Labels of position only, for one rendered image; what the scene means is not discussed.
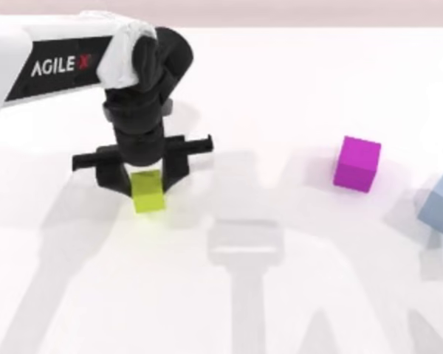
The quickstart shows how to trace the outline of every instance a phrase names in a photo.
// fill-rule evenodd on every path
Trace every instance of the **white tabletop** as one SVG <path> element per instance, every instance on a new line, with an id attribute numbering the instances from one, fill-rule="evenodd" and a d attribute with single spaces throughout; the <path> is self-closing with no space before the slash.
<path id="1" fill-rule="evenodd" d="M 0 113 L 0 354 L 443 354 L 443 29 L 181 29 L 169 135 L 212 156 L 136 215 L 70 171 L 102 90 Z M 332 186 L 381 142 L 369 194 Z"/>

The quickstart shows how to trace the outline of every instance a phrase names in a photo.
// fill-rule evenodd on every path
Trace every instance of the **red letter x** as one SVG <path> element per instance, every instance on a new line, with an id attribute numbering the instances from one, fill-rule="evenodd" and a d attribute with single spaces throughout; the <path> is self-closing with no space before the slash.
<path id="1" fill-rule="evenodd" d="M 79 60 L 79 69 L 87 69 L 89 67 L 89 59 L 90 59 L 90 54 L 84 54 L 80 56 L 80 60 Z"/>

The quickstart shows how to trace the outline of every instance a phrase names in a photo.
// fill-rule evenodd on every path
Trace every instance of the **yellow cube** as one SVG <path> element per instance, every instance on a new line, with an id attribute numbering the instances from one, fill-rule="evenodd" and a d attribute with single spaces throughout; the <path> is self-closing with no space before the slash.
<path id="1" fill-rule="evenodd" d="M 138 214 L 164 210 L 161 172 L 155 170 L 132 173 L 131 195 Z"/>

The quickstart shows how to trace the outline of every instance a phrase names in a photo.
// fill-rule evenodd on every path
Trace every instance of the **purple block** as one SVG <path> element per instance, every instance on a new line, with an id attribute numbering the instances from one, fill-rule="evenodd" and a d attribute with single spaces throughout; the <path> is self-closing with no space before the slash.
<path id="1" fill-rule="evenodd" d="M 346 136 L 338 159 L 333 184 L 369 192 L 376 177 L 381 144 Z"/>

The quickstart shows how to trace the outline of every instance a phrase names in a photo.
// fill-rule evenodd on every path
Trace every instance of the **logo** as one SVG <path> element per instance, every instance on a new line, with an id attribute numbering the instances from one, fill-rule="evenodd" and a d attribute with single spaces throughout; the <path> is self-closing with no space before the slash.
<path id="1" fill-rule="evenodd" d="M 31 77 L 64 74 L 74 72 L 76 69 L 85 70 L 89 68 L 91 58 L 90 54 L 83 54 L 79 57 L 70 55 L 67 58 L 46 59 L 42 62 L 37 60 L 31 72 Z"/>

